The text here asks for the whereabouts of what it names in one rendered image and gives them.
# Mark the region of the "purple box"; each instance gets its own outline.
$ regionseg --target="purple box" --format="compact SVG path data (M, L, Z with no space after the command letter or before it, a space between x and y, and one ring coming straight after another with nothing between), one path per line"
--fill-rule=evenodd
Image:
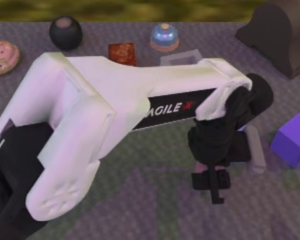
M290 166L300 165L300 113L279 129L270 148Z

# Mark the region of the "table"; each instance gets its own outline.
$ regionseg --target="table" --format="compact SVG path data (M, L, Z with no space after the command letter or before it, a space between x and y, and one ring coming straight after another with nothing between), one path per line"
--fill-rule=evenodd
M156 66L149 45L156 23L83 23L84 42L68 56L107 55L107 44L134 42L139 66ZM186 134L192 121L129 134L101 163L84 201L50 222L30 240L300 240L300 167L292 170L269 150L276 130L300 113L300 76L287 80L271 64L234 38L243 23L175 23L180 46L205 58L222 57L244 73L253 72L273 88L273 106L254 124L261 135L268 171L249 176L232 166L232 188L224 205L211 205L209 192L190 187L194 159ZM18 45L19 66L0 77L0 114L31 63L54 52L49 23L0 23L0 40Z

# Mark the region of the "green background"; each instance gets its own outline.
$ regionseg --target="green background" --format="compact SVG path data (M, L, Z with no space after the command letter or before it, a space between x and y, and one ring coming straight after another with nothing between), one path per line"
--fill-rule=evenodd
M0 0L0 21L241 22L264 0Z

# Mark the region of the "red brown cube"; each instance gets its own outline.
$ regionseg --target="red brown cube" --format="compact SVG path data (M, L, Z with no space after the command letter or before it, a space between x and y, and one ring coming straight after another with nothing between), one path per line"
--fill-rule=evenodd
M109 44L109 60L118 64L136 66L134 44L131 42Z

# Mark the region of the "black round pot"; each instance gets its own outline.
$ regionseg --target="black round pot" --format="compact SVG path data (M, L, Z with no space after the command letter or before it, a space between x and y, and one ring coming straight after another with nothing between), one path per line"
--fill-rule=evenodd
M61 16L55 19L50 26L50 38L60 50L77 48L83 38L80 24L70 16Z

